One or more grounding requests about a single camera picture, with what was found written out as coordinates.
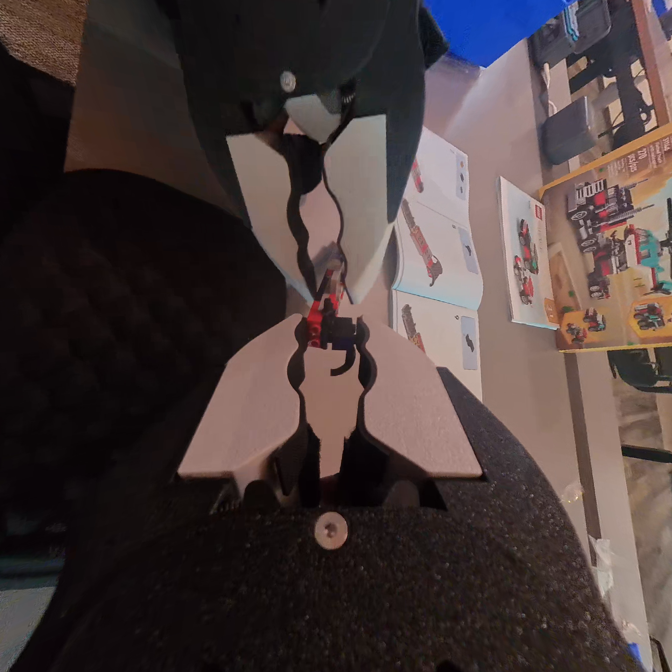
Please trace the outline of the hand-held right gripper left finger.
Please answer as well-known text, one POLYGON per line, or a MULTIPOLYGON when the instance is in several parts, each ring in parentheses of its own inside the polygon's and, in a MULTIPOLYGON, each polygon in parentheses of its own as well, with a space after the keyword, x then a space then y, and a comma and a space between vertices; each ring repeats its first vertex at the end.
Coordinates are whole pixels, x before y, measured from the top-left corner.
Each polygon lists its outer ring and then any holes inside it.
POLYGON ((247 507, 320 503, 320 441, 300 390, 307 348, 307 320, 293 314, 231 357, 181 459, 181 481, 223 482, 247 507))

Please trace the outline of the red black lego model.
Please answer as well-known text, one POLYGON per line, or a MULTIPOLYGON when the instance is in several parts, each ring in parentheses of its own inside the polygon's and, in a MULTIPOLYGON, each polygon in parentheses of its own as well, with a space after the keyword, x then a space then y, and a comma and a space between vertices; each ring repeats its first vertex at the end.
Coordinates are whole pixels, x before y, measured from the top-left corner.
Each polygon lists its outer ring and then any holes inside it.
POLYGON ((345 354, 344 363, 331 369, 332 377, 341 376, 353 367, 356 352, 361 351, 368 337, 368 328, 361 318, 354 321, 340 316, 341 304, 349 299, 346 270, 346 260, 341 253, 333 252, 326 259, 323 279, 307 317, 310 347, 345 354))

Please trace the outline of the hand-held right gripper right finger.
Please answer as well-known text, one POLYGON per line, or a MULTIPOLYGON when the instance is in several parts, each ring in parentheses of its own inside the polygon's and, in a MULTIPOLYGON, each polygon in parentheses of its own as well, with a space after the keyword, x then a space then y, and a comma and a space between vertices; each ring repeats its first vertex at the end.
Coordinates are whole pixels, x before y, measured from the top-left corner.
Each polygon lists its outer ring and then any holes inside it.
POLYGON ((354 430, 341 458, 341 503, 420 507, 440 482, 477 482, 483 468, 432 360, 390 327, 363 315, 354 430))

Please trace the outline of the yellow lego set box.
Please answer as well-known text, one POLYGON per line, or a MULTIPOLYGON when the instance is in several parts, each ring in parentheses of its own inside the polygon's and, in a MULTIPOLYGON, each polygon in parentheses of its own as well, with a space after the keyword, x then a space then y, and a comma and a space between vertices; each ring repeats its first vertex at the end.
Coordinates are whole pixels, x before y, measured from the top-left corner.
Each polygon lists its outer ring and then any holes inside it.
POLYGON ((671 347, 671 124, 539 192, 557 349, 671 347))

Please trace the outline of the black bumpy cushion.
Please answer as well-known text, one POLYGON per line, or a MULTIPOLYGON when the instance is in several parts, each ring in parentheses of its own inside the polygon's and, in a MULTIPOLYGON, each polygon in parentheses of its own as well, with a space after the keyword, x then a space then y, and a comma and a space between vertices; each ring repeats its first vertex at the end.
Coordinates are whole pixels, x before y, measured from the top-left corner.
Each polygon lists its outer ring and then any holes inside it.
POLYGON ((1 521, 57 516, 285 314, 238 218, 134 173, 63 174, 1 241, 1 521))

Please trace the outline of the large blue plastic bin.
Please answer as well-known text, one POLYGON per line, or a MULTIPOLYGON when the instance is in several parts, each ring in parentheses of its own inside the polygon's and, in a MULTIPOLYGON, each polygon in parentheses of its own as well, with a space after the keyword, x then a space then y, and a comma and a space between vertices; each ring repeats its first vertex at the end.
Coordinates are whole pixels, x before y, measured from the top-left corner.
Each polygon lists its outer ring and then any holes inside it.
POLYGON ((424 1, 449 54, 487 68, 574 1, 424 1))

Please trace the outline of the clear plastic bag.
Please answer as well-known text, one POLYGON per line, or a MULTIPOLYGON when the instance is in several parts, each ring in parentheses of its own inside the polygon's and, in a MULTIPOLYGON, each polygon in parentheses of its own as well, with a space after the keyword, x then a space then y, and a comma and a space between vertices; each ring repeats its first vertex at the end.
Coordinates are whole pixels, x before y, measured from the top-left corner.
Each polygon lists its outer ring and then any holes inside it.
POLYGON ((614 553, 611 550, 611 542, 609 539, 589 535, 589 545, 593 558, 593 575, 601 597, 607 599, 615 585, 614 553))

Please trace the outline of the open lego instruction booklet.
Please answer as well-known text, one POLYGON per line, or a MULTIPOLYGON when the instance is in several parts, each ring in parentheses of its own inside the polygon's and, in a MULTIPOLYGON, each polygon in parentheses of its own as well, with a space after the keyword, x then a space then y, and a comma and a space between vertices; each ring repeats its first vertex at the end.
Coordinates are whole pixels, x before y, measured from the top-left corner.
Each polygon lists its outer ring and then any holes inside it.
POLYGON ((484 283, 469 221, 468 157, 424 127, 411 166, 394 225, 392 327, 475 385, 484 283))

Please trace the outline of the small closed instruction booklet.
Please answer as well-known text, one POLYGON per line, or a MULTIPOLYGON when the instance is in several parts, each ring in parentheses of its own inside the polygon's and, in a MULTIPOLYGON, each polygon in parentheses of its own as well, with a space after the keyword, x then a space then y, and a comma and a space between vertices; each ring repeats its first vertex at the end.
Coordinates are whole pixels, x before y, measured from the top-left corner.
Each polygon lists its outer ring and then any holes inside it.
POLYGON ((557 330, 560 319, 552 290, 545 207, 501 176, 497 196, 510 319, 557 330))

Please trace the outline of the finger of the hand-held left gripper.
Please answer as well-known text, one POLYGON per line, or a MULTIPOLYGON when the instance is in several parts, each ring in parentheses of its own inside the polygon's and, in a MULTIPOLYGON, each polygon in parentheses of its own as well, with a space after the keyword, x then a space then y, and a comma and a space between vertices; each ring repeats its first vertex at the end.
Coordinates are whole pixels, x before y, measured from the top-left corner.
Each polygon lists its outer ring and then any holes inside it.
POLYGON ((229 135, 247 217, 256 239, 307 302, 323 269, 323 148, 303 133, 229 135))
POLYGON ((386 116, 348 123, 325 157, 326 186, 342 217, 339 246, 351 302, 363 303, 380 273, 392 233, 388 218, 386 116))

